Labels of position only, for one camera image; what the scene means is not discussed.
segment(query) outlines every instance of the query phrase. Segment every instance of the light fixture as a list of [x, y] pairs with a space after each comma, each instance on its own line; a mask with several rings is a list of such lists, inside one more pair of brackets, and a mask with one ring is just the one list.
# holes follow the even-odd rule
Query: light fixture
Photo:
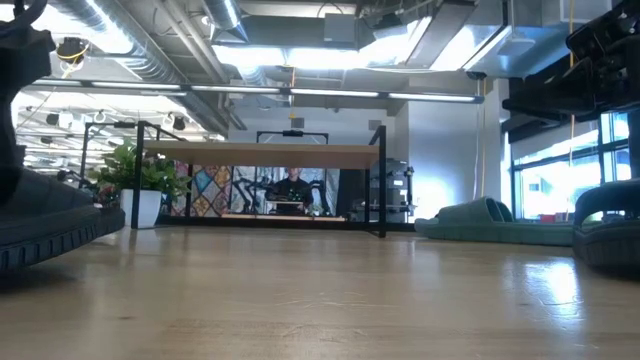
[[489, 51], [493, 50], [499, 43], [504, 40], [505, 37], [509, 36], [511, 33], [511, 26], [506, 26], [498, 34], [488, 43], [486, 44], [480, 51], [478, 51], [466, 64], [462, 66], [462, 68], [466, 71], [469, 71], [472, 67], [474, 67], [478, 61], [480, 61], [483, 57], [485, 57]]
[[56, 80], [56, 79], [40, 79], [33, 82], [34, 86], [82, 86], [82, 83], [77, 80]]
[[468, 61], [476, 48], [476, 39], [473, 31], [464, 26], [449, 41], [449, 44], [442, 50], [436, 61], [431, 64], [429, 70], [433, 71], [455, 71]]
[[63, 111], [58, 116], [58, 126], [63, 129], [70, 129], [71, 123], [73, 123], [73, 114], [68, 111]]
[[213, 91], [226, 92], [235, 94], [279, 94], [280, 89], [268, 87], [249, 87], [249, 86], [217, 86], [217, 85], [193, 85], [194, 91]]
[[[57, 148], [30, 148], [27, 147], [26, 152], [36, 154], [82, 154], [82, 149], [57, 149]], [[102, 155], [107, 154], [106, 150], [87, 150], [87, 155]]]
[[320, 96], [350, 96], [350, 97], [378, 97], [377, 91], [348, 91], [325, 89], [291, 89], [292, 95], [320, 95]]
[[97, 122], [98, 124], [103, 123], [106, 119], [107, 115], [104, 114], [103, 110], [100, 110], [97, 114], [93, 115], [93, 122]]
[[284, 65], [282, 49], [276, 47], [214, 45], [218, 60], [235, 66]]
[[480, 100], [479, 98], [477, 98], [475, 96], [439, 95], [439, 94], [410, 94], [410, 93], [389, 93], [389, 99], [438, 101], [438, 102], [458, 102], [458, 103], [475, 103], [475, 102], [479, 102], [479, 100]]
[[184, 96], [187, 96], [187, 93], [184, 92], [184, 91], [173, 92], [173, 91], [142, 90], [142, 91], [140, 91], [140, 95], [142, 95], [142, 96], [180, 96], [180, 97], [184, 97]]
[[409, 25], [407, 25], [407, 30], [411, 35], [409, 35], [409, 40], [404, 45], [403, 49], [396, 56], [396, 61], [395, 61], [396, 64], [404, 64], [407, 62], [407, 60], [409, 60], [411, 53], [413, 53], [413, 50], [418, 45], [418, 42], [420, 41], [420, 39], [422, 39], [422, 36], [424, 35], [425, 31], [427, 31], [427, 29], [429, 28], [429, 24], [431, 24], [431, 20], [433, 20], [433, 18], [431, 16], [427, 16], [425, 18], [416, 20], [410, 23]]
[[173, 128], [178, 131], [186, 129], [187, 125], [184, 123], [184, 116], [176, 116], [173, 119]]
[[110, 137], [109, 139], [107, 139], [107, 143], [111, 146], [120, 146], [124, 145], [124, 139], [118, 137]]
[[150, 83], [127, 83], [127, 82], [107, 82], [92, 81], [91, 84], [99, 88], [122, 88], [140, 90], [180, 90], [180, 85], [173, 84], [150, 84]]
[[331, 70], [365, 67], [356, 50], [295, 48], [289, 51], [287, 65], [301, 69]]
[[47, 118], [46, 118], [46, 122], [47, 124], [51, 125], [51, 126], [56, 126], [58, 125], [58, 121], [60, 120], [60, 115], [59, 114], [47, 114]]

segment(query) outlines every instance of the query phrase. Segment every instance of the potted plant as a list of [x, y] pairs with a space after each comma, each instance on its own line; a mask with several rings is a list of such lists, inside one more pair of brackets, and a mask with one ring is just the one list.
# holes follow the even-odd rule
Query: potted plant
[[[123, 145], [116, 147], [113, 153], [102, 157], [106, 166], [99, 171], [90, 171], [89, 178], [97, 180], [100, 187], [113, 186], [116, 192], [120, 193], [120, 208], [126, 214], [126, 225], [131, 226], [136, 147], [127, 140]], [[178, 176], [173, 161], [144, 158], [138, 226], [155, 225], [163, 194], [170, 199], [176, 199], [189, 192], [187, 183], [190, 180], [187, 176]]]

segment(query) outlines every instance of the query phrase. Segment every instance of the black metal leg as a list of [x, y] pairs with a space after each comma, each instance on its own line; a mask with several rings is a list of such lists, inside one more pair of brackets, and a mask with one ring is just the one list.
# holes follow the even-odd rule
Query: black metal leg
[[193, 186], [193, 164], [189, 164], [187, 169], [187, 176], [191, 179], [187, 184], [187, 188], [190, 190], [186, 195], [186, 202], [184, 205], [184, 216], [187, 218], [191, 217], [191, 187]]
[[629, 164], [631, 177], [640, 177], [640, 110], [627, 114], [629, 123]]
[[368, 227], [371, 221], [371, 170], [364, 171], [364, 223]]
[[133, 205], [131, 206], [131, 228], [138, 228], [138, 216], [140, 215], [140, 191], [142, 190], [142, 156], [144, 150], [144, 122], [138, 122], [138, 135], [136, 138], [136, 162], [133, 170]]
[[[87, 148], [89, 147], [89, 129], [91, 124], [85, 124], [84, 126], [84, 138], [82, 140], [82, 160], [80, 161], [80, 179], [84, 180], [84, 173], [87, 167]], [[82, 189], [83, 181], [78, 184], [78, 189]]]
[[602, 119], [598, 119], [598, 161], [600, 163], [600, 185], [605, 183], [604, 175], [604, 151], [602, 151]]
[[253, 171], [253, 199], [251, 199], [251, 209], [254, 214], [258, 213], [258, 167], [254, 167]]
[[378, 237], [387, 237], [387, 127], [380, 126], [379, 145], [379, 165], [380, 165], [380, 210], [378, 212]]
[[227, 209], [231, 212], [231, 200], [233, 200], [233, 173], [236, 172], [236, 167], [231, 167], [231, 177], [229, 179], [229, 199], [227, 200]]

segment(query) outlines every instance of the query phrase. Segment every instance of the green leaves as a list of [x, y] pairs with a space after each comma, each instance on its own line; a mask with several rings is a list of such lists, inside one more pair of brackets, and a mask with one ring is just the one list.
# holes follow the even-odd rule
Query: green leaves
[[[116, 147], [111, 154], [103, 155], [105, 167], [89, 171], [89, 178], [98, 181], [101, 187], [113, 185], [118, 191], [132, 189], [135, 185], [136, 147], [129, 139]], [[179, 177], [175, 163], [165, 159], [142, 160], [142, 189], [161, 191], [176, 199], [188, 193], [191, 179]]]

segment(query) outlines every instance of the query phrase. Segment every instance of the window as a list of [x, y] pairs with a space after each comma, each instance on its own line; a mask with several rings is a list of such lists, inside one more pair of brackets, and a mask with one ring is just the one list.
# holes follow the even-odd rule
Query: window
[[631, 179], [629, 149], [611, 151], [604, 154], [605, 181], [623, 181]]
[[531, 155], [524, 156], [515, 161], [516, 165], [524, 165], [528, 163], [532, 163], [535, 161], [540, 161], [550, 157], [561, 156], [564, 154], [568, 154], [571, 144], [573, 144], [573, 151], [578, 151], [590, 147], [598, 146], [598, 130], [591, 130], [586, 134], [582, 134], [580, 136], [576, 136], [573, 140], [568, 139], [553, 146], [546, 148], [544, 150], [535, 152]]
[[629, 138], [629, 122], [626, 113], [604, 114], [601, 121], [603, 144]]
[[574, 159], [571, 167], [568, 161], [557, 161], [515, 175], [519, 217], [538, 220], [542, 215], [574, 212], [580, 195], [600, 185], [600, 163], [597, 155], [590, 155]]

